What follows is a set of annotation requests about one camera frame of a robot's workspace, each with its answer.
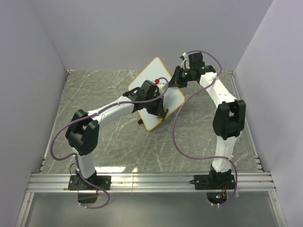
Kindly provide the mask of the yellow-framed whiteboard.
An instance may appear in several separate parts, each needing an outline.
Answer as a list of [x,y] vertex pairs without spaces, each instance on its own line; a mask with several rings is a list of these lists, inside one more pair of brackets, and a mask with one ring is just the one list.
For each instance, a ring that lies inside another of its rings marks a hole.
[[[160,82],[167,82],[171,80],[171,75],[166,69],[165,65],[160,58],[154,58],[144,69],[139,73],[138,76],[133,79],[129,84],[128,89],[131,90],[135,87],[140,87],[145,80],[154,82],[155,79],[159,79]],[[163,94],[164,97],[164,107],[169,111],[164,120],[171,116],[179,107],[184,103],[185,96],[178,87],[167,87]],[[143,120],[143,124],[148,131],[152,131],[162,122],[157,119],[157,116],[148,114],[146,109],[138,111],[140,118]]]

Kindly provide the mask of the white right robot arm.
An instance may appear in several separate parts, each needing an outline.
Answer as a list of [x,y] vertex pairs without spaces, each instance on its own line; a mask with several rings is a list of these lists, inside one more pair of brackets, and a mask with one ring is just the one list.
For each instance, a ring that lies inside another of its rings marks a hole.
[[197,190],[235,189],[232,154],[235,142],[245,126],[246,104],[233,96],[219,79],[219,74],[203,60],[204,51],[182,54],[182,64],[175,68],[170,87],[184,88],[197,82],[211,97],[216,112],[213,131],[217,136],[215,156],[206,175],[195,175],[190,181]]

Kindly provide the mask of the yellow whiteboard eraser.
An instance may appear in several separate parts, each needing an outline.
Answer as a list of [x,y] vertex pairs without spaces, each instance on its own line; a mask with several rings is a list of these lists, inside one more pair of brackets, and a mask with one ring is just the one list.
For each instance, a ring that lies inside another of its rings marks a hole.
[[164,119],[165,119],[165,117],[166,117],[166,115],[167,115],[167,113],[168,113],[168,109],[166,108],[166,107],[164,107],[164,109],[163,109],[163,114],[162,115],[159,115],[158,117],[157,117],[157,119],[160,121],[160,122],[162,122]]

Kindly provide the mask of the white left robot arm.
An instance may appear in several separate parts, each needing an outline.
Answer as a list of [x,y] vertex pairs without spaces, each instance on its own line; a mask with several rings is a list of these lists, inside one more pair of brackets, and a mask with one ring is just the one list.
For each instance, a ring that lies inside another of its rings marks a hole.
[[165,119],[168,111],[164,109],[163,103],[168,88],[168,83],[156,84],[145,80],[140,87],[123,93],[116,101],[101,109],[91,112],[80,109],[74,114],[65,137],[75,152],[76,175],[84,190],[91,190],[100,185],[92,155],[98,144],[99,131],[112,121],[142,109]]

